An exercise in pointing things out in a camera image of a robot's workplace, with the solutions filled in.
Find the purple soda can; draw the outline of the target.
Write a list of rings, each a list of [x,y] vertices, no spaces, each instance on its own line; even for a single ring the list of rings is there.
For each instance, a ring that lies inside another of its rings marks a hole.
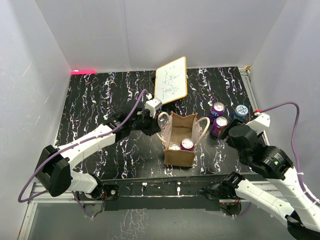
[[[210,109],[209,119],[213,123],[215,119],[221,117],[225,111],[225,105],[221,102],[215,102]]]
[[[228,120],[223,116],[219,116],[213,122],[213,125],[210,130],[210,135],[214,138],[219,138],[221,130],[227,125]]]

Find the patterned canvas tote bag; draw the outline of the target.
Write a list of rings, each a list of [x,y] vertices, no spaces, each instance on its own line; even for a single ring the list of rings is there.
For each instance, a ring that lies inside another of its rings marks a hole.
[[[164,147],[164,163],[176,167],[191,168],[196,157],[196,149],[206,135],[211,124],[208,117],[198,119],[198,115],[181,116],[174,112],[161,112],[165,125],[158,134]]]

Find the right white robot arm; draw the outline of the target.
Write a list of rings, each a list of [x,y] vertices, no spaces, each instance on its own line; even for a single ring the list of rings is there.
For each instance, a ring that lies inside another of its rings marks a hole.
[[[265,178],[285,199],[262,190],[237,172],[230,173],[221,183],[223,194],[230,199],[248,200],[263,209],[278,219],[296,240],[318,240],[320,202],[300,183],[298,171],[287,154],[260,141],[270,122],[264,113],[248,123],[233,119],[223,127],[219,138],[237,151],[243,165]]]

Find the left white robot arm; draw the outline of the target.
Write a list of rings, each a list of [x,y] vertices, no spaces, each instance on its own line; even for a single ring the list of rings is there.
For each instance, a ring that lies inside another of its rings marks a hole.
[[[74,168],[99,150],[128,137],[132,131],[147,136],[159,133],[158,117],[152,116],[148,109],[138,109],[132,115],[120,112],[71,143],[59,147],[48,145],[42,150],[35,177],[51,197],[74,191],[97,200],[103,195],[103,183],[97,176],[75,172]]]

